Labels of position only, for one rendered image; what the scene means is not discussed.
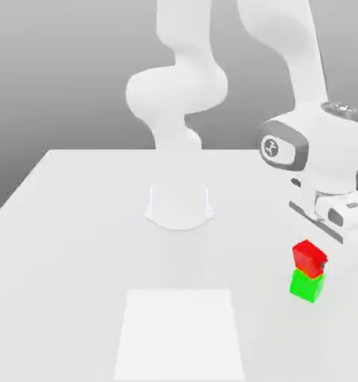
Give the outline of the small green cube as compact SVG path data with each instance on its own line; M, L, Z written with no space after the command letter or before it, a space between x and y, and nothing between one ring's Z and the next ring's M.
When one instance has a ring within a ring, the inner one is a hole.
M321 294L324 279L325 274L321 274L317 278L310 278L300 269L296 269L292 274L289 292L303 300L314 303Z

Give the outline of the small red cube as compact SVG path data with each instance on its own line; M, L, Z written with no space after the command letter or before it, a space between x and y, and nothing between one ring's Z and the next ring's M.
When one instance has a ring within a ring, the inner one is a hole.
M295 267L310 278L317 278L321 275L318 265L320 251L321 249L307 239L294 245L292 253Z

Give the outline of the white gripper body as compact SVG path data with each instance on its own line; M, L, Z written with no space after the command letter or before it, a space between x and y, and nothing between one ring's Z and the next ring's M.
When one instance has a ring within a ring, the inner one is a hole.
M292 200L286 202L286 224L299 242L308 240L328 257L347 257L351 244L341 234L308 217Z

